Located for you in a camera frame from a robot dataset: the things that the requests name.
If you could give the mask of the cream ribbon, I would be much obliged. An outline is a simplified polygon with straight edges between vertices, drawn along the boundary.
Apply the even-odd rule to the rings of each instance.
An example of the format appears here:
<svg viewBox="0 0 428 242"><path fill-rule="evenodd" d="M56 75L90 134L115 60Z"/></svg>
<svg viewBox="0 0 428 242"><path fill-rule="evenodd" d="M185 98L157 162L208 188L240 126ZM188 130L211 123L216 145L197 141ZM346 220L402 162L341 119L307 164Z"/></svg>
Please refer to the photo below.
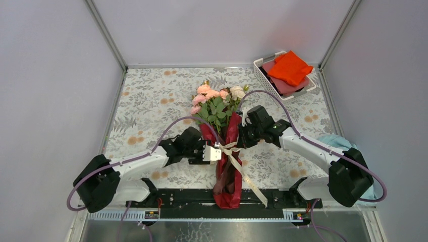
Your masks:
<svg viewBox="0 0 428 242"><path fill-rule="evenodd" d="M238 153L242 150L242 148L236 147L237 142L232 142L227 145L219 144L219 148L221 151L228 156L231 164L236 168L236 170L242 175L243 180L249 185L250 189L254 192L257 198L261 201L261 203L267 208L268 207L268 199L261 192L261 190L255 185L255 183L250 179L250 177L244 172L242 165L239 164L237 159L234 158L233 153Z"/></svg>

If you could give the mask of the white fake rose stem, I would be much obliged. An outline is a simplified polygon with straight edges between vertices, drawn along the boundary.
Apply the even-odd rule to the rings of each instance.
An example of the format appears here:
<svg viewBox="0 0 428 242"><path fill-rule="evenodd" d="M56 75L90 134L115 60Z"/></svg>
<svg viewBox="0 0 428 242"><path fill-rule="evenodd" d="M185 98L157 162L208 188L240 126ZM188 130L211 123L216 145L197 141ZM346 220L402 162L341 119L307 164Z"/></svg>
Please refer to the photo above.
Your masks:
<svg viewBox="0 0 428 242"><path fill-rule="evenodd" d="M230 95L231 95L230 104L231 104L232 112L237 111L242 98L246 95L248 90L249 90L248 84L245 84L244 86L233 86L230 88Z"/></svg>

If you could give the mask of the pink fake flower stem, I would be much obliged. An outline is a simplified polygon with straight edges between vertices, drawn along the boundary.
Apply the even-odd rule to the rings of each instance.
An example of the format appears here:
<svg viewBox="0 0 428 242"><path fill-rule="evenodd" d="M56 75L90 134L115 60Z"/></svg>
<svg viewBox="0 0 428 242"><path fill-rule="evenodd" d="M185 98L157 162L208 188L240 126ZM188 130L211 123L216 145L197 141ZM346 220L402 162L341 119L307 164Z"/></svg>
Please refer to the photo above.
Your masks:
<svg viewBox="0 0 428 242"><path fill-rule="evenodd" d="M190 115L205 120L219 135L224 136L239 100L230 88L216 90L209 81L204 81L192 96Z"/></svg>

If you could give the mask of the dark red wrapping paper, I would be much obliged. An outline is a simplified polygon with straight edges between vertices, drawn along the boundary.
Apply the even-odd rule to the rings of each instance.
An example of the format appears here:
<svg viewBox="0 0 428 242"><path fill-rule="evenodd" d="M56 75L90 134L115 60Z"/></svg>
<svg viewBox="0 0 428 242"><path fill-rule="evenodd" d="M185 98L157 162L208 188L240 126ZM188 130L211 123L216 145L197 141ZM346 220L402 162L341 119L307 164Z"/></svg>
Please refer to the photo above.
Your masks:
<svg viewBox="0 0 428 242"><path fill-rule="evenodd" d="M237 113L232 113L229 125L224 129L224 134L219 135L222 145L227 145L238 140L238 125L242 118ZM212 189L216 205L221 209L238 208L242 194L242 175L229 161L226 154L216 164L216 183Z"/></svg>

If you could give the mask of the white plastic basket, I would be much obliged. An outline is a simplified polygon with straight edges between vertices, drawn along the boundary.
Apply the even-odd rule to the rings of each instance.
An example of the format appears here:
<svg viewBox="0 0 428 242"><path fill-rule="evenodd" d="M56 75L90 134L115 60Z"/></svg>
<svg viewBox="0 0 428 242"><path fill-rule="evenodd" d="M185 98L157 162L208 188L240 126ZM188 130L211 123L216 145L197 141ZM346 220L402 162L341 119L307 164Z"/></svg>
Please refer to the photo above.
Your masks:
<svg viewBox="0 0 428 242"><path fill-rule="evenodd" d="M294 87L280 79L271 77L268 72L276 64L275 59L286 53L286 51L280 51L253 61L253 72L262 87L281 101L290 101L308 94L316 88L315 81L318 79L315 70L312 70L298 86Z"/></svg>

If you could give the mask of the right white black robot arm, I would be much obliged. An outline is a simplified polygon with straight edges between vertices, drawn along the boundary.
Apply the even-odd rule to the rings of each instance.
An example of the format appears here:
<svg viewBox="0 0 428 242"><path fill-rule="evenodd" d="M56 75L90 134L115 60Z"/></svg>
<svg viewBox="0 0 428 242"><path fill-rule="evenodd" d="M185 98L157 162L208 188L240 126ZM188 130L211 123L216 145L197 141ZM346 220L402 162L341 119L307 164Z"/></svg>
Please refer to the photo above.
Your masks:
<svg viewBox="0 0 428 242"><path fill-rule="evenodd" d="M334 200L352 207L373 185L373 176L367 172L362 154L354 148L343 150L295 131L290 122L274 120L267 110L258 105L241 112L238 126L238 148L256 146L259 141L297 153L322 169L327 176L302 178L290 188L290 203L303 207L313 199Z"/></svg>

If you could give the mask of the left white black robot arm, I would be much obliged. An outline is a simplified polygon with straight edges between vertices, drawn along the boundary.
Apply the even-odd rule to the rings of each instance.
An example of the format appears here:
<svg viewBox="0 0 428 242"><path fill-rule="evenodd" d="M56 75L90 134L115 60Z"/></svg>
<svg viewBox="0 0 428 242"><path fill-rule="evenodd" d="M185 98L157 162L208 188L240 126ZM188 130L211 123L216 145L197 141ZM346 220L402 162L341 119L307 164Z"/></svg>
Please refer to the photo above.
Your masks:
<svg viewBox="0 0 428 242"><path fill-rule="evenodd" d="M163 139L153 151L140 152L119 159L95 156L73 182L73 188L89 213L110 205L126 202L151 207L156 202L157 188L143 174L163 168L182 159L189 164L210 164L221 158L219 143L204 140L194 127L182 134Z"/></svg>

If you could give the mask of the pink cloth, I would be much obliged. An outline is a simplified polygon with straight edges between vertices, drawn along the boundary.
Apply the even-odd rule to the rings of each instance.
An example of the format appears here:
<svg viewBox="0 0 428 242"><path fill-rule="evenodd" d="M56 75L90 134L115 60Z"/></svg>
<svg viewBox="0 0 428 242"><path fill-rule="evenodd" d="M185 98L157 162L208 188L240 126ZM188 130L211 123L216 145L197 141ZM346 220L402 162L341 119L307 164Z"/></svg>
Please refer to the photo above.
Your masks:
<svg viewBox="0 0 428 242"><path fill-rule="evenodd" d="M305 77L298 86L291 86L285 81L271 77L268 75L268 71L274 66L275 62L270 61L262 64L260 70L266 76L268 81L273 85L274 89L281 95L290 95L294 92L299 92L309 84L309 78Z"/></svg>

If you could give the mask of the floral tablecloth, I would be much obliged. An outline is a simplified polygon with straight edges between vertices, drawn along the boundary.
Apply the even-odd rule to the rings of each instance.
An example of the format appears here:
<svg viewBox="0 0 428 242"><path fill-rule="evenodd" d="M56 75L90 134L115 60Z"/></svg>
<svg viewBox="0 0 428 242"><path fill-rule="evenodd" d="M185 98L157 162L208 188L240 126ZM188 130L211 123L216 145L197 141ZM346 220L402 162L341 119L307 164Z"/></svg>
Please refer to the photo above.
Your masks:
<svg viewBox="0 0 428 242"><path fill-rule="evenodd" d="M334 133L318 70L309 75L313 89L277 105L252 68L130 69L120 94L113 127L105 148L107 158L122 158L154 147L160 136L171 138L196 122L189 119L191 97L209 81L215 89L248 85L246 108L262 105L276 120L292 118L298 130L313 138ZM242 150L244 172L260 189L286 189L302 177L325 177L326 173L298 154L260 142Z"/></svg>

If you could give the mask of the orange cloth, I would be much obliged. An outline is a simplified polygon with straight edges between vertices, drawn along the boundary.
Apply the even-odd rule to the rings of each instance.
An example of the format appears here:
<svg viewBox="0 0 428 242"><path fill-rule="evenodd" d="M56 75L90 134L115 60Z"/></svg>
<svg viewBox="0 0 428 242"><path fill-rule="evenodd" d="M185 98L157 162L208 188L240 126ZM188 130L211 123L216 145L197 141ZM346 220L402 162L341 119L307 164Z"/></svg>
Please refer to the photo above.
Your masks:
<svg viewBox="0 0 428 242"><path fill-rule="evenodd" d="M275 58L274 65L267 74L290 86L297 87L312 70L312 66L308 65L293 51L289 51Z"/></svg>

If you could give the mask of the light blue towel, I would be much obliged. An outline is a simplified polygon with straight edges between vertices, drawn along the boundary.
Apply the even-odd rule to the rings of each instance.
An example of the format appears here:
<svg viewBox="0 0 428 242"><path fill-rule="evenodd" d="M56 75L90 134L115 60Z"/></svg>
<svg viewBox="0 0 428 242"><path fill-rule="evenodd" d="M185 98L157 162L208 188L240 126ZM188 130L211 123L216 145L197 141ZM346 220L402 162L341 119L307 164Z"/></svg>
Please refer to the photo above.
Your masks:
<svg viewBox="0 0 428 242"><path fill-rule="evenodd" d="M328 146L332 146L334 148L339 148L342 150L349 150L350 148L354 148L354 149L358 149L358 147L353 144L350 143L348 140L346 140L345 138L335 135L335 134L331 134L331 135L324 135L321 136L319 138L317 138L318 141L328 145ZM375 200L377 199L377 196L375 195L374 192L374 188L373 186L371 186L362 196L361 199L366 199L366 200Z"/></svg>

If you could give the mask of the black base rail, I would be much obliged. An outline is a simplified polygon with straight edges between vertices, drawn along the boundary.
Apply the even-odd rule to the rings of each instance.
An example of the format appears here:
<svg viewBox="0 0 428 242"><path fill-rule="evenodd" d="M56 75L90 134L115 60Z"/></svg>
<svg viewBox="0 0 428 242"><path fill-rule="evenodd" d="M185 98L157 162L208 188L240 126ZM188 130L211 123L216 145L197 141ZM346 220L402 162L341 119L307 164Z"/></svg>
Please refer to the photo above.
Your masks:
<svg viewBox="0 0 428 242"><path fill-rule="evenodd" d="M309 212L314 199L305 200L294 190L263 189L268 199L266 208L250 189L242 191L238 208L221 209L209 189L158 189L142 202L131 202L131 208L153 208L161 219L277 219L284 209Z"/></svg>

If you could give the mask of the aluminium frame rail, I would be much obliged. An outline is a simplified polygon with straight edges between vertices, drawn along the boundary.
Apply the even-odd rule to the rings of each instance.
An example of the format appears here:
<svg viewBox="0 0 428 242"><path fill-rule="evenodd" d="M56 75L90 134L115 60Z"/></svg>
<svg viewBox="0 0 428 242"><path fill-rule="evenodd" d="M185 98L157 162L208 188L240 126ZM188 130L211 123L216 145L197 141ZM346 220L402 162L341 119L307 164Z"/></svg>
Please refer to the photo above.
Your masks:
<svg viewBox="0 0 428 242"><path fill-rule="evenodd" d="M222 209L215 204L208 189L159 189L144 202L132 202L128 211L121 206L89 213L88 218L101 221L288 221L302 222L310 215L313 201L278 189L264 189L263 205L250 189L242 191L238 208Z"/></svg>

